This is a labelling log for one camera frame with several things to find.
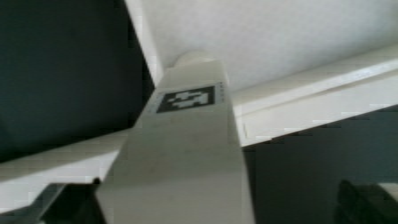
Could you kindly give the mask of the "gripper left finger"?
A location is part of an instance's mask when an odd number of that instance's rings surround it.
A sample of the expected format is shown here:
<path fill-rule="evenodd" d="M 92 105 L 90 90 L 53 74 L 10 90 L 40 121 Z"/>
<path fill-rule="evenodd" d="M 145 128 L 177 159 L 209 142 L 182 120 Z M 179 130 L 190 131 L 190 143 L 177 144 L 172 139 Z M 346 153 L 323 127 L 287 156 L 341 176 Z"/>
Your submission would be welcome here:
<path fill-rule="evenodd" d="M 106 224 L 95 198 L 101 180 L 51 183 L 31 203 L 0 213 L 0 224 Z"/>

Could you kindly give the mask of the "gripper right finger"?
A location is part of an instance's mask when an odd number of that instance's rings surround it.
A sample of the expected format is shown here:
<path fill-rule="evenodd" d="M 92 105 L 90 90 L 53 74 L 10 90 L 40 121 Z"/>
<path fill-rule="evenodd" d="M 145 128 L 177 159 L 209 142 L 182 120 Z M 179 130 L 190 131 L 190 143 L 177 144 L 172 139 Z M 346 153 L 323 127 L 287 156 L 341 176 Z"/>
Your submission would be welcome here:
<path fill-rule="evenodd" d="M 339 182 L 335 224 L 398 224 L 398 183 Z"/>

